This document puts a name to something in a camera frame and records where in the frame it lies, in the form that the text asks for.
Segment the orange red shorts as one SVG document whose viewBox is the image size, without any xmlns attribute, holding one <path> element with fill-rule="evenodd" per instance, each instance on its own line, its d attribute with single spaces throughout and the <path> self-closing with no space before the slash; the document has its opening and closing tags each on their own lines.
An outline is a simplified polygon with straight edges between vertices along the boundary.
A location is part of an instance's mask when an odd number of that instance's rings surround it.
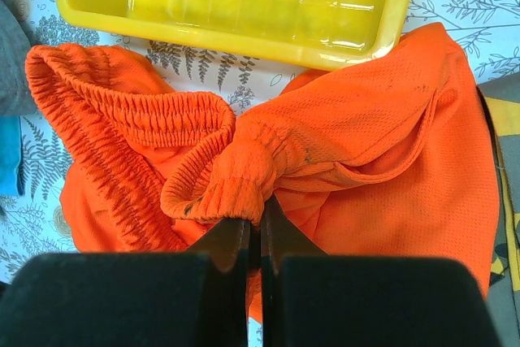
<svg viewBox="0 0 520 347">
<path fill-rule="evenodd" d="M 440 24 L 380 59 L 304 72 L 241 115 L 118 46 L 35 46 L 25 72 L 73 160 L 61 203 L 81 251 L 182 251 L 222 218 L 259 224 L 276 197 L 329 254 L 451 258 L 488 291 L 492 141 Z"/>
</svg>

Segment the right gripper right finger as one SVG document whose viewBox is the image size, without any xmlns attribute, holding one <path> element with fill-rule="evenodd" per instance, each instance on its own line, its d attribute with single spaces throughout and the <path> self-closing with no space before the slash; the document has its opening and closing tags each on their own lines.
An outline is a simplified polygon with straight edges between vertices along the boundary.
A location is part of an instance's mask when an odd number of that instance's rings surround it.
<svg viewBox="0 0 520 347">
<path fill-rule="evenodd" d="M 262 214 L 266 346 L 498 346 L 479 287 L 447 258 L 325 254 L 275 197 Z"/>
</svg>

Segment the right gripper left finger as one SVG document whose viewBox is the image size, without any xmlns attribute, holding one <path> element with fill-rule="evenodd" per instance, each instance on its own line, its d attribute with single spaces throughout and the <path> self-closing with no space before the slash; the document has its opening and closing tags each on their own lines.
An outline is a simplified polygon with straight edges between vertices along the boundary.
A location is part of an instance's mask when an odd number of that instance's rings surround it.
<svg viewBox="0 0 520 347">
<path fill-rule="evenodd" d="M 4 346 L 244 346 L 250 225 L 179 253 L 42 254 L 1 297 Z"/>
</svg>

